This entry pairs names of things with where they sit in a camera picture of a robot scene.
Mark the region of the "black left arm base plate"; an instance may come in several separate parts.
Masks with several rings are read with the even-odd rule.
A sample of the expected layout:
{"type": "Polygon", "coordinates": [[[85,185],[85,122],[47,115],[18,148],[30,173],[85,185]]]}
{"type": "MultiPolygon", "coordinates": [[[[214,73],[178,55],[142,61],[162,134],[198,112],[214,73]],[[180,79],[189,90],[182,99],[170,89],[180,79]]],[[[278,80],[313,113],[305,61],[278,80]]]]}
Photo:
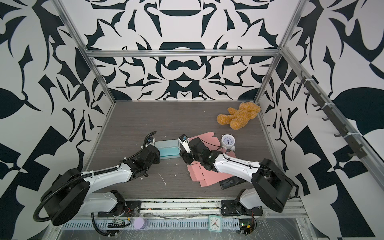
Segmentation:
{"type": "Polygon", "coordinates": [[[141,211],[141,201],[126,201],[117,203],[117,205],[110,212],[98,212],[98,218],[119,218],[119,217],[132,217],[134,214],[139,214],[141,211]]]}

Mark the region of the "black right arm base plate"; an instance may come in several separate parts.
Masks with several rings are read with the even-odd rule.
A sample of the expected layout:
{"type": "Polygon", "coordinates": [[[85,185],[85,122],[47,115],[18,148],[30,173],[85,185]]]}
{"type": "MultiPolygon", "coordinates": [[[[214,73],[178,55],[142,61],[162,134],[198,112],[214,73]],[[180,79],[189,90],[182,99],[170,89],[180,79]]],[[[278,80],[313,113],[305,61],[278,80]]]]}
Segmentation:
{"type": "Polygon", "coordinates": [[[222,200],[221,214],[226,217],[234,217],[234,216],[260,217],[264,214],[264,211],[262,207],[255,207],[249,210],[237,200],[222,200]]]}

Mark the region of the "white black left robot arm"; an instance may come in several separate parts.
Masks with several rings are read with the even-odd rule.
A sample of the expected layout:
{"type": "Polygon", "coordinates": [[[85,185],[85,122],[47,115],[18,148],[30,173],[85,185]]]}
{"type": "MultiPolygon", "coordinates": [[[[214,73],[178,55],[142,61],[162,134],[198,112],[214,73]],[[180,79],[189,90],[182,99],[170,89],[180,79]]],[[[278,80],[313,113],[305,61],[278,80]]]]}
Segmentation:
{"type": "Polygon", "coordinates": [[[152,164],[159,164],[161,158],[160,151],[155,147],[155,134],[156,132],[149,133],[137,153],[124,158],[114,167],[89,172],[76,169],[66,171],[41,197],[33,214],[34,221],[50,221],[54,226],[60,226],[78,215],[90,214],[94,221],[95,214],[99,212],[115,218],[128,213],[126,200],[118,191],[98,191],[147,177],[152,164]]]}

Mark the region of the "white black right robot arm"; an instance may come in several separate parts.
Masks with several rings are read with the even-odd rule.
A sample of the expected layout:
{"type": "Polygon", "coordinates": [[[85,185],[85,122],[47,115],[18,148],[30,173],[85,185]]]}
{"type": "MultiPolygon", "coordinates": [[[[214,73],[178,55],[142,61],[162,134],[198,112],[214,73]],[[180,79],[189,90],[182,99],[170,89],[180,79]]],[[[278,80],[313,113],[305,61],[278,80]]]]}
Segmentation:
{"type": "Polygon", "coordinates": [[[179,137],[180,156],[191,165],[199,162],[207,171],[230,174],[253,185],[237,198],[237,205],[247,210],[266,206],[281,213],[289,199],[295,183],[271,160],[250,162],[233,158],[219,150],[210,150],[200,138],[189,140],[179,137]]]}

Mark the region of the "light blue paper box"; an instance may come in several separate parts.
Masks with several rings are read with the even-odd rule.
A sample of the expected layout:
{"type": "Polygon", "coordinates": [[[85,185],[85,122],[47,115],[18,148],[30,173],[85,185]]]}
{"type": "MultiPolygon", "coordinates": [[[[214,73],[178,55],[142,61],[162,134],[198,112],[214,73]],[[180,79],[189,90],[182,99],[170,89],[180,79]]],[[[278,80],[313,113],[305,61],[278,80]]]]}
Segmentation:
{"type": "Polygon", "coordinates": [[[178,140],[157,141],[155,142],[155,147],[160,151],[161,160],[180,157],[178,140]]]}

